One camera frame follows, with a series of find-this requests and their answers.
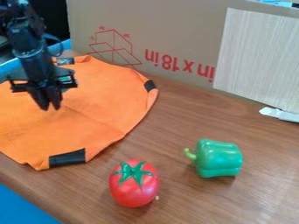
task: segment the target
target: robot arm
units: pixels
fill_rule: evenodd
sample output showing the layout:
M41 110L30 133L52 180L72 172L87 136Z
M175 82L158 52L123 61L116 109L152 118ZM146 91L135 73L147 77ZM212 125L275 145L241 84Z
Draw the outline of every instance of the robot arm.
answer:
M43 19L27 0L0 0L0 4L3 28L25 73L25 77L8 78L12 92L28 92L43 110L48 110L50 103L59 109L61 89L77 87L73 70L53 65Z

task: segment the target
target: toy tomato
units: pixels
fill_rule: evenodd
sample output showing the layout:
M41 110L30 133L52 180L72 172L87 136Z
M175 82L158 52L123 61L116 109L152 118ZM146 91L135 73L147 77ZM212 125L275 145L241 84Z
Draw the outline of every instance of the toy tomato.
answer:
M121 205L141 207L156 197L159 178L151 164L131 159L113 169L109 187L112 196Z

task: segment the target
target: table surface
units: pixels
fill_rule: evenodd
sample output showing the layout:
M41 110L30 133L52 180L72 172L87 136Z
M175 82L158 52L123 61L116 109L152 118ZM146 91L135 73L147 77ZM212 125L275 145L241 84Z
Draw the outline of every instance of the table surface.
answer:
M153 109L123 140L88 164L34 171L0 155L0 181L65 223L298 223L298 124L259 115L245 102L150 76L160 90ZM182 153L199 138L233 142L244 155L236 178L202 179ZM108 175L140 158L159 172L159 200L115 204Z

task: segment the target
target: cardboard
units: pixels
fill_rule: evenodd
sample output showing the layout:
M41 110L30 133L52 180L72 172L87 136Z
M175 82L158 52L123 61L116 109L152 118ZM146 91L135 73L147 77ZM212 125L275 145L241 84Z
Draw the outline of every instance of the cardboard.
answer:
M228 7L299 18L245 0L68 0L73 49L144 73L212 88Z

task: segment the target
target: orange cloth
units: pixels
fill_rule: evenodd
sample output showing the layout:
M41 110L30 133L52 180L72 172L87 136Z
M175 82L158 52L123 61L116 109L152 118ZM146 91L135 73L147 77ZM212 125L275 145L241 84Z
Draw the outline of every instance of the orange cloth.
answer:
M0 85L0 151L38 171L82 162L82 156L89 161L130 132L157 96L157 89L146 87L150 81L130 68L91 56L63 67L75 70L79 87L63 94L58 111L43 111L27 93Z

